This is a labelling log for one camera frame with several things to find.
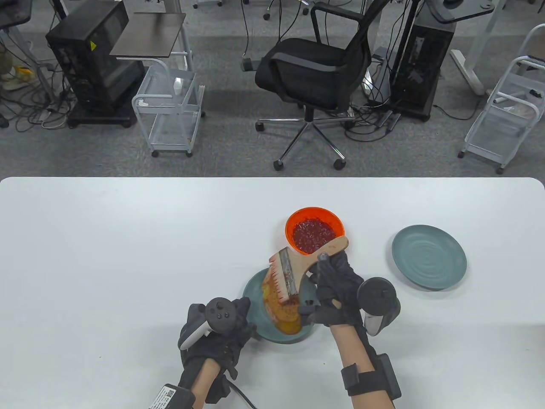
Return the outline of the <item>person's left hand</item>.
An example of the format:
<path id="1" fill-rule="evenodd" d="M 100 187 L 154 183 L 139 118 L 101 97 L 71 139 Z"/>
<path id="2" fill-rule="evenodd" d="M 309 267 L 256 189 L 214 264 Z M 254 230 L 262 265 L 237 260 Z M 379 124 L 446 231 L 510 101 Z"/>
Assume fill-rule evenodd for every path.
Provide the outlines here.
<path id="1" fill-rule="evenodd" d="M 226 334 L 211 333 L 201 337 L 186 352 L 181 352 L 183 369 L 198 368 L 205 360 L 213 360 L 220 366 L 220 373 L 228 372 L 232 380 L 236 380 L 240 352 L 246 343 L 255 335 L 256 325 L 247 320 L 251 300 L 248 297 L 233 300 L 234 329 Z"/>

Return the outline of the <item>person's right hand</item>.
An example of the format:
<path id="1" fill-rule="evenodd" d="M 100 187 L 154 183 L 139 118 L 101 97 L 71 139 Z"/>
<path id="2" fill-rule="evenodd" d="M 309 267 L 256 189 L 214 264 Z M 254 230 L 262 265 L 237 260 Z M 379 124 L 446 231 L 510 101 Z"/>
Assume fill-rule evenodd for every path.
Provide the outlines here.
<path id="1" fill-rule="evenodd" d="M 316 286 L 319 304 L 298 308 L 302 325 L 362 327 L 357 292 L 364 279 L 354 272 L 347 254 L 344 251 L 333 256 L 322 253 L 309 272 L 310 281 Z"/>

